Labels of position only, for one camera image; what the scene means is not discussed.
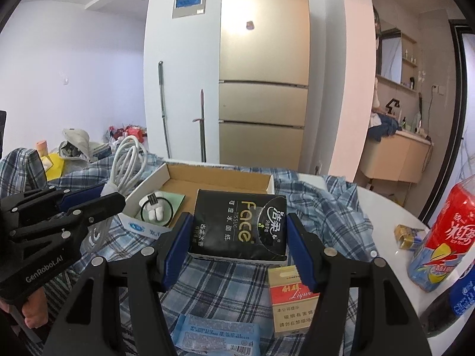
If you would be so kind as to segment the person's left hand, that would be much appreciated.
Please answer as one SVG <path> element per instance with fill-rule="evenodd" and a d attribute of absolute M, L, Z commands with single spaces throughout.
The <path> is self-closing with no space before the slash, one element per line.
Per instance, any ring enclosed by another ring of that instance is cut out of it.
<path fill-rule="evenodd" d="M 32 293 L 22 307 L 24 323 L 29 329 L 37 329 L 48 323 L 48 305 L 44 288 Z"/>

